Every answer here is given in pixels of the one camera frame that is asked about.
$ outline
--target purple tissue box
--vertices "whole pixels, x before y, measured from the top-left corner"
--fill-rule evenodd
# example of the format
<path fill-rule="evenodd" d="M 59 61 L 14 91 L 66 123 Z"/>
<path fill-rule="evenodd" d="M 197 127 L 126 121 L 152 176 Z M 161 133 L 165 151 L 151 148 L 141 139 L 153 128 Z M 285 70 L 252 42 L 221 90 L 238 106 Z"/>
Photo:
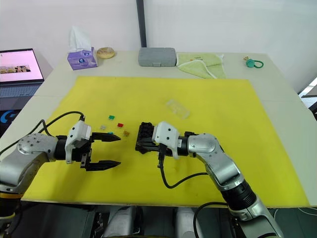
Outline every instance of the purple tissue box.
<path fill-rule="evenodd" d="M 91 51 L 78 51 L 68 53 L 67 60 L 73 70 L 97 67 L 96 56 L 94 55 L 94 47 Z"/>

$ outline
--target laptop keyboard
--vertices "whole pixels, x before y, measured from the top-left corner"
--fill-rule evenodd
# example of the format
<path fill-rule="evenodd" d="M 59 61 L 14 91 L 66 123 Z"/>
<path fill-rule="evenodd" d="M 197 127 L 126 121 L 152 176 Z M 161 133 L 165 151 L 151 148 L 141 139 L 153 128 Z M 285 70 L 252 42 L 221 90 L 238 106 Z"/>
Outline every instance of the laptop keyboard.
<path fill-rule="evenodd" d="M 0 87 L 0 98 L 33 96 L 40 85 Z"/>

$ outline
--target small colored block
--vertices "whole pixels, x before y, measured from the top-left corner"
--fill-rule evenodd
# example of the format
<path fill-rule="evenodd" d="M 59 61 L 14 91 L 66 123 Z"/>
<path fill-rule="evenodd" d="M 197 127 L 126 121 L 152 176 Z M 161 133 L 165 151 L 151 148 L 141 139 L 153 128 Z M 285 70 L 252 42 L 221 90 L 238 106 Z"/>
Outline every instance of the small colored block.
<path fill-rule="evenodd" d="M 129 133 L 128 131 L 126 131 L 126 130 L 123 132 L 123 135 L 124 135 L 124 136 L 129 136 L 129 134 L 130 134 L 130 133 Z"/>

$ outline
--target light green cloth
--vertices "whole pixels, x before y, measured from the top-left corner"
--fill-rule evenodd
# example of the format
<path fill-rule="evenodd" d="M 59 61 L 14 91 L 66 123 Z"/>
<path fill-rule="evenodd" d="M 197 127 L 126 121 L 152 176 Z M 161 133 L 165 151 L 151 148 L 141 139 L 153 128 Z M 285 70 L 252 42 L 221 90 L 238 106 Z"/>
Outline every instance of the light green cloth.
<path fill-rule="evenodd" d="M 226 78 L 222 58 L 213 53 L 178 53 L 177 67 L 202 78 Z"/>

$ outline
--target clear plastic piece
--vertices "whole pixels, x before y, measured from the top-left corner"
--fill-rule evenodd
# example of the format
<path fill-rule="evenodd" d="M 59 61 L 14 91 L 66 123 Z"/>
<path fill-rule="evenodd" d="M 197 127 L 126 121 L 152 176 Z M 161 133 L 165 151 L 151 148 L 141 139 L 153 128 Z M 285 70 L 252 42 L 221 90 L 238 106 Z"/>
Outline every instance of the clear plastic piece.
<path fill-rule="evenodd" d="M 186 119 L 190 112 L 183 105 L 181 105 L 178 101 L 171 99 L 166 103 L 166 106 L 177 116 L 182 119 Z"/>

